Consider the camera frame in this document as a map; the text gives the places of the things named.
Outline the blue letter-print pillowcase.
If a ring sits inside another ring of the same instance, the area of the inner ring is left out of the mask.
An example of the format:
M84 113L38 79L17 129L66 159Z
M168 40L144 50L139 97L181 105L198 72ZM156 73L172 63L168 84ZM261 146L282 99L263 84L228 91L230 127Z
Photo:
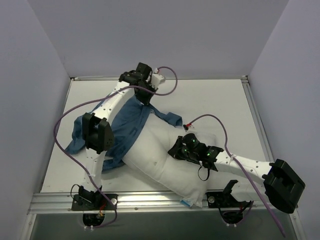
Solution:
M163 113L151 104L143 105L136 97L130 98L117 113L111 124L114 145L105 154L110 159L103 161L103 172L119 168L125 164L123 157L138 139L150 114L154 114L173 127L183 125L183 119L180 115L173 112Z

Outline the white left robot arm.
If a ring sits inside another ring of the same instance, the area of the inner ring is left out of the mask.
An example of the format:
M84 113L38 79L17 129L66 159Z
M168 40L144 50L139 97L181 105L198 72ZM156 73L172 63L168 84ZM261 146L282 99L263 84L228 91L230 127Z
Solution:
M86 153L86 169L83 183L79 188L79 197L90 210L100 206L102 189L101 175L106 152L115 143L111 125L123 105L133 96L147 105L153 94L163 84L166 78L159 74L159 70L152 69L139 63L135 70L120 75L116 86L110 93L111 97L102 101L92 113L85 113L82 117L82 138Z

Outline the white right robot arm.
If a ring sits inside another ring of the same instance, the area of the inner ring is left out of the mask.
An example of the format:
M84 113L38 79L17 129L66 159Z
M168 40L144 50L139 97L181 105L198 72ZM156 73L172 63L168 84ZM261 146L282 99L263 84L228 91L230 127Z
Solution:
M281 159L275 162L258 161L241 156L230 156L221 147L200 142L194 133L178 136L168 154L213 171L230 173L251 180L241 185L238 179L231 179L215 198L215 204L226 208L239 206L250 201L265 201L286 214L291 214L306 187L304 181Z

